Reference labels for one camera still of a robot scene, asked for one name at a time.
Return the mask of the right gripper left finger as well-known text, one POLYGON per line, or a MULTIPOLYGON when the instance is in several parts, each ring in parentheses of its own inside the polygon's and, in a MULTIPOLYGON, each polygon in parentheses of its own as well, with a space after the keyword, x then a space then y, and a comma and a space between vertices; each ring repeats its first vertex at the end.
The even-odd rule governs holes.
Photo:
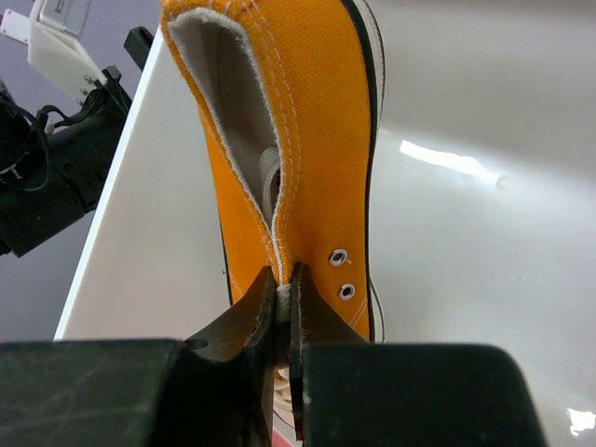
POLYGON ((275 281, 190 338, 1 347, 5 446, 267 446, 275 281))

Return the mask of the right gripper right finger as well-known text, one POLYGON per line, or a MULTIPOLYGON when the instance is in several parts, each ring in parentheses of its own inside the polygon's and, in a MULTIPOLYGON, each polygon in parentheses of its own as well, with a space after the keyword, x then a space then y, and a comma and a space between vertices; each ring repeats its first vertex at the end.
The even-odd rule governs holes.
POLYGON ((373 344, 322 299, 303 264, 291 281, 290 380, 306 446, 543 446, 524 376, 474 344, 373 344))

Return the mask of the orange canvas sneaker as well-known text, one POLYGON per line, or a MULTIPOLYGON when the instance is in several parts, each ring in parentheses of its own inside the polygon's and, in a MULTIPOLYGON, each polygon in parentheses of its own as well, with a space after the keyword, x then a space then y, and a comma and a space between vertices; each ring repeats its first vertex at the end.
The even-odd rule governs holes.
POLYGON ((166 1, 161 30, 194 95, 233 303, 263 267, 290 321, 294 267, 370 342, 369 197, 386 86, 365 1, 166 1))

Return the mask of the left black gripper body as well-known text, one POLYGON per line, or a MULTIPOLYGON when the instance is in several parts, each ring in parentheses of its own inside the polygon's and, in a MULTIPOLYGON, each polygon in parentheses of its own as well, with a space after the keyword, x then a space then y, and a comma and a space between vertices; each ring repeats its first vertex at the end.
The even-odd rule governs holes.
POLYGON ((36 114, 1 92, 1 252, 21 257, 97 208, 131 98, 114 66, 80 110, 36 114))

